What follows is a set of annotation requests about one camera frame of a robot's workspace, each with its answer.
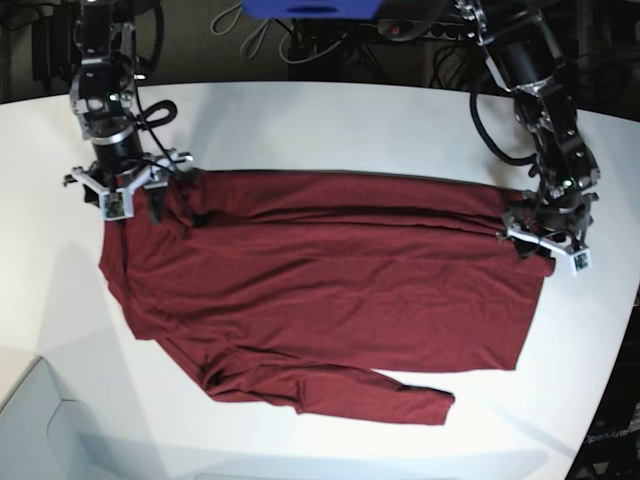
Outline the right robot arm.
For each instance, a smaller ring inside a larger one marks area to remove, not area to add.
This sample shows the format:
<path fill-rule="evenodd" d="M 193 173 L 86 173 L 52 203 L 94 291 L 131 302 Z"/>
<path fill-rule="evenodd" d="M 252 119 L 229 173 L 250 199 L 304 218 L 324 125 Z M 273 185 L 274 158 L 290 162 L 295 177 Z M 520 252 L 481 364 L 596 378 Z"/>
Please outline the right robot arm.
<path fill-rule="evenodd" d="M 157 155 L 143 149 L 140 133 L 172 122 L 177 107 L 170 100 L 141 105 L 138 82 L 145 75 L 139 68 L 132 2 L 81 2 L 74 40 L 80 64 L 70 105 L 95 159 L 87 168 L 73 168 L 63 183 L 82 185 L 85 201 L 105 221 L 133 218 L 134 197 L 142 192 L 152 222 L 159 223 L 171 178 L 193 157 L 166 147 Z"/>

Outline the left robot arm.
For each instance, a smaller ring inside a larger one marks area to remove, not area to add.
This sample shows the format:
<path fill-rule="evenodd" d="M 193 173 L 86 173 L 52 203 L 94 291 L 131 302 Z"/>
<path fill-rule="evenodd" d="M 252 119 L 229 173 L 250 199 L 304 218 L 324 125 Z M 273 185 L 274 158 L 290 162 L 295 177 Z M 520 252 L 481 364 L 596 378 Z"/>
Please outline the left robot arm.
<path fill-rule="evenodd" d="M 565 57 L 541 8 L 529 1 L 458 1 L 455 4 L 481 50 L 486 72 L 470 90 L 474 126 L 503 163 L 526 167 L 539 181 L 508 203 L 502 238 L 518 255 L 566 257 L 575 271 L 591 266 L 586 236 L 599 197 L 593 187 L 600 168 L 579 133 L 577 110 L 558 73 Z M 534 153 L 513 157 L 488 134 L 479 116 L 478 97 L 488 81 L 508 93 L 516 121 L 531 135 Z"/>

